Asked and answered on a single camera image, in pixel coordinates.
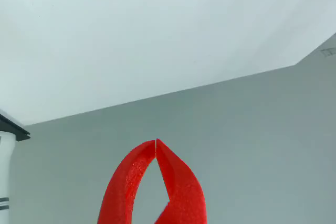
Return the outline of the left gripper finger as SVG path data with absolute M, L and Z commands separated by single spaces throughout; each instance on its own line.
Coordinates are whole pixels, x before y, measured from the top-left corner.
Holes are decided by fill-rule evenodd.
M 169 196 L 156 223 L 207 223 L 204 194 L 192 170 L 159 139 L 156 160 Z
M 155 141 L 147 141 L 126 155 L 115 170 L 104 194 L 98 223 L 131 223 L 140 181 L 155 158 Z

